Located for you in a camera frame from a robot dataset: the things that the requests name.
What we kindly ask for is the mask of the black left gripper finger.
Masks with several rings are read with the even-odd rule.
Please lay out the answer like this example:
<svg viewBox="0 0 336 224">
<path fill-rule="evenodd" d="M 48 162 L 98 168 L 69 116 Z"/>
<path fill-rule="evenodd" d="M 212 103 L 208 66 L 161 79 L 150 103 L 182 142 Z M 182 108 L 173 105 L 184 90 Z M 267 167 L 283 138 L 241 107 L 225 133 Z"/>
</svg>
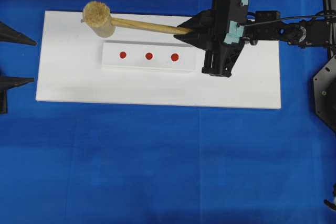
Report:
<svg viewBox="0 0 336 224">
<path fill-rule="evenodd" d="M 23 78 L 23 77 L 5 77 L 1 76 L 0 85 L 1 91 L 7 91 L 12 88 L 21 87 L 28 83 L 34 82 L 34 78 Z"/>
<path fill-rule="evenodd" d="M 23 44 L 23 45 L 30 45 L 30 46 L 36 46 L 37 43 L 27 37 L 26 35 L 12 29 L 11 27 L 7 26 L 6 24 L 2 23 L 0 24 L 0 40 L 1 42 L 10 42 L 15 44 Z"/>
</svg>

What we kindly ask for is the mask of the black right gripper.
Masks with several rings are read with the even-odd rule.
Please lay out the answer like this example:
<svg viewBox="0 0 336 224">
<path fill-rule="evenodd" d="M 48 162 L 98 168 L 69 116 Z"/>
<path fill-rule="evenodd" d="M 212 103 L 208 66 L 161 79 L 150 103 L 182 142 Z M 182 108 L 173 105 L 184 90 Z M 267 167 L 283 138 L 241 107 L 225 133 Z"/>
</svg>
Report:
<svg viewBox="0 0 336 224">
<path fill-rule="evenodd" d="M 212 9 L 203 10 L 178 25 L 179 28 L 191 29 L 199 34 L 173 36 L 206 51 L 202 73 L 217 77 L 231 76 L 232 68 L 243 48 L 242 38 L 238 44 L 223 43 L 227 22 L 226 4 L 227 0 L 213 0 Z"/>
</svg>

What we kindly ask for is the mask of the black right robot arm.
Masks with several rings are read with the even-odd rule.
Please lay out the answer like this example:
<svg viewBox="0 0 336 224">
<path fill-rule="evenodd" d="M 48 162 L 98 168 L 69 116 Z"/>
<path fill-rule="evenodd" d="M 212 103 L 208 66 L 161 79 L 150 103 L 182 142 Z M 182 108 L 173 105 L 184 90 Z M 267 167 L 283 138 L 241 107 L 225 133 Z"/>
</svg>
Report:
<svg viewBox="0 0 336 224">
<path fill-rule="evenodd" d="M 276 10 L 248 11 L 249 0 L 212 0 L 212 7 L 180 24 L 191 32 L 175 35 L 177 40 L 205 51 L 202 73 L 217 77 L 232 75 L 244 46 L 259 41 L 284 41 L 300 48 L 332 48 L 335 11 L 292 17 L 286 23 Z"/>
</svg>

